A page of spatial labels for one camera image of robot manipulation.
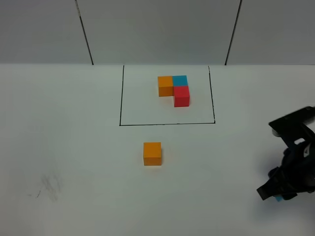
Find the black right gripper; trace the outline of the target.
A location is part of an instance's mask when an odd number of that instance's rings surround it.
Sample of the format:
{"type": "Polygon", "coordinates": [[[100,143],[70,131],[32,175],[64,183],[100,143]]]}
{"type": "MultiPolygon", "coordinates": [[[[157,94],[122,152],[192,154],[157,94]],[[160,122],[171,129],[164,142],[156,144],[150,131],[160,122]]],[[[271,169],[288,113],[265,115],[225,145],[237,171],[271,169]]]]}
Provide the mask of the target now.
{"type": "Polygon", "coordinates": [[[264,201],[270,197],[290,200],[299,193],[315,191],[315,144],[304,141],[283,152],[281,165],[268,173],[268,181],[257,188],[264,201]]]}

